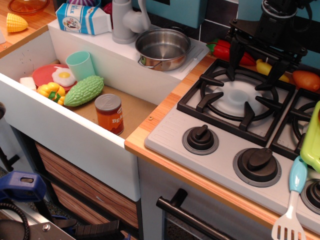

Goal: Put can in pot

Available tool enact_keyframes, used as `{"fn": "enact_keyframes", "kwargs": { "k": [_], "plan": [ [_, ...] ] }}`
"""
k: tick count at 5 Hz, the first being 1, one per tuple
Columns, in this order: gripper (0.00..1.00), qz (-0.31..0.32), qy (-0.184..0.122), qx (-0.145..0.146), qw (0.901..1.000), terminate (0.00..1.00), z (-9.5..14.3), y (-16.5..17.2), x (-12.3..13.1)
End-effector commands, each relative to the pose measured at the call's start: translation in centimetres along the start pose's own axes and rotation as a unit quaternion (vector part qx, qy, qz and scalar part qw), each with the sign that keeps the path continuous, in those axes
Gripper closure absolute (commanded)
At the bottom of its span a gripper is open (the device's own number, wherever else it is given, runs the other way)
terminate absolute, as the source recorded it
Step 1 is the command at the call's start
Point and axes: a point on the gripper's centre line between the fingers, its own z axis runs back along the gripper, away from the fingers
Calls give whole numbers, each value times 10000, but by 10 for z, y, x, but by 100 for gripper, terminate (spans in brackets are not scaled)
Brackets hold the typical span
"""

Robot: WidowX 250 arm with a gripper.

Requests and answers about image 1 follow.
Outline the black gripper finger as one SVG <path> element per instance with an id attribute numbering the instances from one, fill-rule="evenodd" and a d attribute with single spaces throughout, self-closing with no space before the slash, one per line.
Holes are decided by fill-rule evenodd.
<path id="1" fill-rule="evenodd" d="M 229 48 L 229 65 L 226 69 L 226 75 L 231 80 L 235 80 L 235 71 L 240 65 L 241 59 L 245 54 L 245 46 L 235 37 L 231 40 Z"/>
<path id="2" fill-rule="evenodd" d="M 276 81 L 280 79 L 280 77 L 285 73 L 288 69 L 290 62 L 287 59 L 281 59 L 276 61 L 271 67 L 268 75 L 266 76 L 266 81 L 257 85 L 255 87 L 256 91 L 269 91 L 271 90 Z"/>

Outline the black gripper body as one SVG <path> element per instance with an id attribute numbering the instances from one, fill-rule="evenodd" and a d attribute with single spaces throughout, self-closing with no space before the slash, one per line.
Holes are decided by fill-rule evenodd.
<path id="1" fill-rule="evenodd" d="M 274 60 L 301 60 L 308 50 L 294 36 L 305 31 L 293 27 L 296 14 L 296 8 L 264 8 L 258 21 L 231 20 L 231 57 L 239 58 L 245 50 L 253 50 Z"/>

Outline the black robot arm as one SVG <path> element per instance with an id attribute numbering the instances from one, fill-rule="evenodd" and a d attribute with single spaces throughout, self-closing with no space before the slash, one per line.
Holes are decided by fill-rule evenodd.
<path id="1" fill-rule="evenodd" d="M 308 25 L 311 25 L 310 3 L 309 0 L 264 0 L 258 21 L 231 20 L 227 33 L 230 42 L 227 77 L 231 81 L 235 79 L 236 69 L 246 50 L 254 50 L 275 61 L 265 82 L 257 86 L 257 90 L 269 90 L 287 70 L 296 69 L 308 51 L 294 39 L 291 31 L 298 9 L 306 9 Z"/>

